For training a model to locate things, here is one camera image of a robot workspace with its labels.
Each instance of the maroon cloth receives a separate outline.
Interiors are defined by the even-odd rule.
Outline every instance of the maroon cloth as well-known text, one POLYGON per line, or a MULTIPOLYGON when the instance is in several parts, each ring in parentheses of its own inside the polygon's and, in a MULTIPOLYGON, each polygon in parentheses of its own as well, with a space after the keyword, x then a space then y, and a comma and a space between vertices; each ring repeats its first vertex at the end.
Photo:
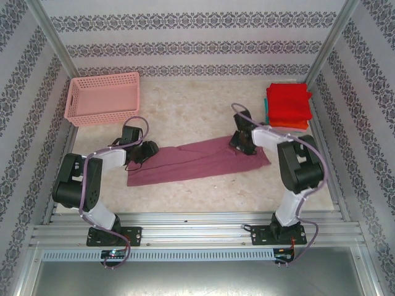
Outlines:
POLYGON ((128 166, 128 186, 183 181, 209 176, 251 171, 269 165, 265 152, 257 148, 255 155, 229 147, 231 136, 178 147, 160 148, 142 167, 128 166))

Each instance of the black bracket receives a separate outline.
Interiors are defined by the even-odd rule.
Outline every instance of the black bracket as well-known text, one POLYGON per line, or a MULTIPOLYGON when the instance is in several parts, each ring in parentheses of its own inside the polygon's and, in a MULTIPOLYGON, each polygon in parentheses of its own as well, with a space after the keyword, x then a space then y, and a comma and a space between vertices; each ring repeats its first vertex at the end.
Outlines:
POLYGON ((306 233, 304 227, 298 223, 291 229, 286 236, 281 236, 276 239, 273 235, 270 225, 244 225, 245 231, 251 233, 252 245, 291 245, 294 240, 294 245, 306 245, 306 233))
MULTIPOLYGON (((121 227, 119 234, 129 240, 131 247, 139 247, 142 230, 141 227, 121 227)), ((90 227, 86 245, 88 247, 125 247, 126 242, 120 237, 113 236, 108 232, 90 227)))

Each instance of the metal extrusion bar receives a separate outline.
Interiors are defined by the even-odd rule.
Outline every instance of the metal extrusion bar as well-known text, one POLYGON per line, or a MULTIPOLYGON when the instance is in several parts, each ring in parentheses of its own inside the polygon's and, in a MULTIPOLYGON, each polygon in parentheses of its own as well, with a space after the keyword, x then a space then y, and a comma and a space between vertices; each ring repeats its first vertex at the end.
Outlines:
MULTIPOLYGON (((143 228, 138 249, 256 248, 244 224, 269 225, 271 213, 119 214, 122 226, 143 228)), ((338 209, 305 212, 303 217, 320 226, 313 247, 365 245, 359 223, 344 222, 338 209)), ((305 224, 310 239, 315 227, 305 224)), ((89 226, 78 215, 53 215, 49 225, 37 225, 31 248, 80 249, 86 245, 89 226)), ((262 248, 289 247, 266 245, 262 248)))

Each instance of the folded red cloth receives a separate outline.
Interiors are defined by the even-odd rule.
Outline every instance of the folded red cloth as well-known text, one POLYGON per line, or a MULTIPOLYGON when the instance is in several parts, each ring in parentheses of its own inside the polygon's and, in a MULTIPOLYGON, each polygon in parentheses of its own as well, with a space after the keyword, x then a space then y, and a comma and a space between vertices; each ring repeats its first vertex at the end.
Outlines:
POLYGON ((307 92, 307 85, 305 83, 272 83, 267 88, 269 120, 310 120, 312 118, 309 106, 311 95, 311 92, 307 92))

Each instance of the white floor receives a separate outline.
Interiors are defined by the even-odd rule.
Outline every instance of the white floor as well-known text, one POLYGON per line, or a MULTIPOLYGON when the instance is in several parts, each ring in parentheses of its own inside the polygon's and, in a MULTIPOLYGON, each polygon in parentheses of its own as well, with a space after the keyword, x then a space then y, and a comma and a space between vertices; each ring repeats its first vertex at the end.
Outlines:
MULTIPOLYGON (((159 147, 179 146, 231 135, 236 126, 230 104, 244 104, 256 120, 264 120, 268 81, 183 81, 141 83, 140 115, 150 124, 148 139, 159 147)), ((131 125, 143 127, 138 121, 131 125)), ((121 135, 122 124, 78 129, 74 153, 87 155, 121 135)), ((278 157, 259 170, 225 176, 127 187, 127 173, 116 168, 102 177, 101 200, 113 212, 254 212, 280 205, 285 188, 278 157)), ((332 210, 327 188, 313 195, 306 210, 332 210)), ((58 213, 70 209, 58 206, 58 213)))

